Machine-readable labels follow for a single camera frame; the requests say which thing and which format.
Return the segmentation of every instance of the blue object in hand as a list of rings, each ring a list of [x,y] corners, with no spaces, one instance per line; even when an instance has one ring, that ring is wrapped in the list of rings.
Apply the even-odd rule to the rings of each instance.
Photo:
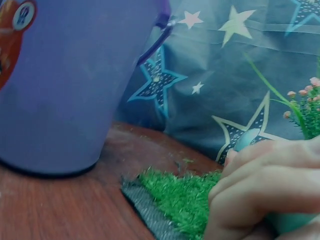
[[[252,144],[259,135],[260,129],[253,128],[245,132],[237,141],[233,150],[240,152]],[[292,232],[312,221],[318,214],[303,213],[270,213],[266,219],[271,223],[279,235]]]

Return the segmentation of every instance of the bucket handle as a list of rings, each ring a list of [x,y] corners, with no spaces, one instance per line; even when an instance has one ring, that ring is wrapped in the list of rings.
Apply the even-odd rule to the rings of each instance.
[[[156,51],[157,49],[164,43],[164,41],[170,36],[174,25],[175,21],[171,20],[167,22],[166,25],[163,25],[160,21],[156,24],[157,27],[162,29],[162,34],[160,37],[155,41],[155,43],[144,53],[140,56],[137,66],[140,66],[143,64],[148,58],[150,58]]]

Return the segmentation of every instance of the blue star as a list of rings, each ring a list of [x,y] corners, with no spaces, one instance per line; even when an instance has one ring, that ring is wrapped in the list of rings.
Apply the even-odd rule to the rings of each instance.
[[[292,16],[289,27],[285,35],[289,35],[299,27],[305,25],[311,19],[320,23],[320,2],[319,0],[291,0],[296,4],[296,9]]]
[[[148,59],[140,68],[147,82],[128,99],[128,102],[153,99],[155,107],[168,118],[168,88],[187,76],[166,69],[163,46],[156,51],[155,61]]]

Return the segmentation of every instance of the purple bucket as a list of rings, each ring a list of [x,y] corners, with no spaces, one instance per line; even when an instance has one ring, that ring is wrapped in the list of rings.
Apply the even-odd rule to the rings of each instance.
[[[7,0],[0,14],[1,161],[41,175],[90,168],[136,65],[170,34],[168,1]],[[162,35],[141,55],[154,26]]]

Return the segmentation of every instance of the hand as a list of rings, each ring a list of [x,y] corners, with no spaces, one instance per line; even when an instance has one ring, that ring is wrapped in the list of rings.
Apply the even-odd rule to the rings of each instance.
[[[221,180],[209,193],[204,240],[273,240],[265,216],[320,213],[320,137],[262,141],[228,154]],[[279,240],[320,239],[315,220]]]

